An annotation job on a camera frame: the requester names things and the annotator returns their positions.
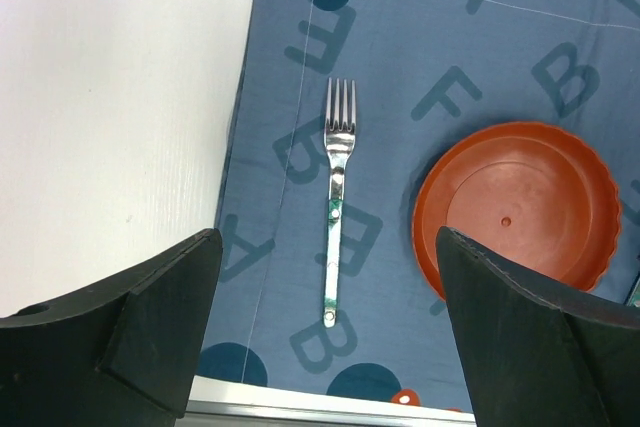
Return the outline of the red plastic plate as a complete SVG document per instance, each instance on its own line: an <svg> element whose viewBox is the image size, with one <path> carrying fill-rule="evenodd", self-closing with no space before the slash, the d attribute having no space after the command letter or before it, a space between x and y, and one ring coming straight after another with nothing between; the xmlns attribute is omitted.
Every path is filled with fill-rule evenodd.
<svg viewBox="0 0 640 427"><path fill-rule="evenodd" d="M541 122L508 122L466 137L435 163L416 196L412 243L439 297L442 227L589 292L617 249L621 215L613 175L585 141Z"/></svg>

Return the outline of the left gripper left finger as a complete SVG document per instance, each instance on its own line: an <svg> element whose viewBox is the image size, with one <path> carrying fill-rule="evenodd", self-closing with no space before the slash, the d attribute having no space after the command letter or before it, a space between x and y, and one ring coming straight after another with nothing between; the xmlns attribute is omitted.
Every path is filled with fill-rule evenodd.
<svg viewBox="0 0 640 427"><path fill-rule="evenodd" d="M222 259L217 229L1 320L4 426L172 426Z"/></svg>

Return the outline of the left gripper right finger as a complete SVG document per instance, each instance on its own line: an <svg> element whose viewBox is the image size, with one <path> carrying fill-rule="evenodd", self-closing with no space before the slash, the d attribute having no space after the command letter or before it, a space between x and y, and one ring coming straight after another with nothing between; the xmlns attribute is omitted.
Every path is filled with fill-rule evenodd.
<svg viewBox="0 0 640 427"><path fill-rule="evenodd" d="M439 229L440 276L479 426L636 426L639 310Z"/></svg>

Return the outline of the blue letter-print cloth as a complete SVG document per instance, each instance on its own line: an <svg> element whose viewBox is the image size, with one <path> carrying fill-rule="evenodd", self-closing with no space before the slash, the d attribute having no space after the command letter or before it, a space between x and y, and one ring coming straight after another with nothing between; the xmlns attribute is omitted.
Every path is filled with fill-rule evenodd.
<svg viewBox="0 0 640 427"><path fill-rule="evenodd" d="M325 328L329 78L355 81L357 122ZM623 302L639 270L639 0L254 0L197 374L469 411L412 204L451 145L514 120L559 125L610 168L622 232L595 292Z"/></svg>

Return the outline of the green-handled fork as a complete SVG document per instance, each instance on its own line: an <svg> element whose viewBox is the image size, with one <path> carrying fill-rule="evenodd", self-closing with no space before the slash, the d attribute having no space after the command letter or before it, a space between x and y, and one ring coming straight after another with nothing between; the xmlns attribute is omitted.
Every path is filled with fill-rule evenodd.
<svg viewBox="0 0 640 427"><path fill-rule="evenodd" d="M328 79L324 122L324 147L329 163L327 246L323 324L336 324L338 279L346 164L356 142L356 84L354 80Z"/></svg>

